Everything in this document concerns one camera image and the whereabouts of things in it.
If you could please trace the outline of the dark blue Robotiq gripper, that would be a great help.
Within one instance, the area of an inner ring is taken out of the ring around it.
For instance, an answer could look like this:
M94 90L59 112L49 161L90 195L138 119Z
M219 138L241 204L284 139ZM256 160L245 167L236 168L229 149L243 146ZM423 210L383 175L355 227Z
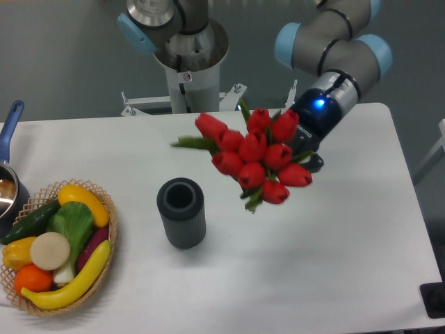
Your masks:
M310 88L299 96L290 109L299 117L296 134L287 144L293 153L312 150L316 152L321 141L338 125L345 116L340 88ZM324 166L323 158L314 153L302 167L310 173L317 173Z

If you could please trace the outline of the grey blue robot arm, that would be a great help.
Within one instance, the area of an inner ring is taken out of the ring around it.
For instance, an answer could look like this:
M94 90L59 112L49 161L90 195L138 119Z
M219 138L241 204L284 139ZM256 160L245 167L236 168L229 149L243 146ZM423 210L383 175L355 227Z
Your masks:
M392 63L389 45L362 29L380 9L379 1L317 1L319 16L308 25L286 24L274 55L293 70L316 76L286 107L300 118L290 145L294 153L317 150L320 142L385 75ZM153 55L168 80L173 113L230 110L235 95L220 98L220 64L229 40L209 17L207 1L128 1L118 16L121 34L144 55Z

